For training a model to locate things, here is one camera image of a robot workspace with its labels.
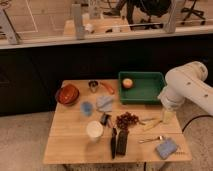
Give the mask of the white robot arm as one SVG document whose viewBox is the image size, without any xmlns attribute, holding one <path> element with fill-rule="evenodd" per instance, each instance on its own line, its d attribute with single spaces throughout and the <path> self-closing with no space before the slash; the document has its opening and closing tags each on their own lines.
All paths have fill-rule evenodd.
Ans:
<svg viewBox="0 0 213 171">
<path fill-rule="evenodd" d="M 213 116 L 213 87 L 205 83 L 207 76 L 207 67 L 199 61 L 175 67 L 166 73 L 166 85 L 158 95 L 163 105 L 164 124 L 172 120 L 186 99 Z"/>
</svg>

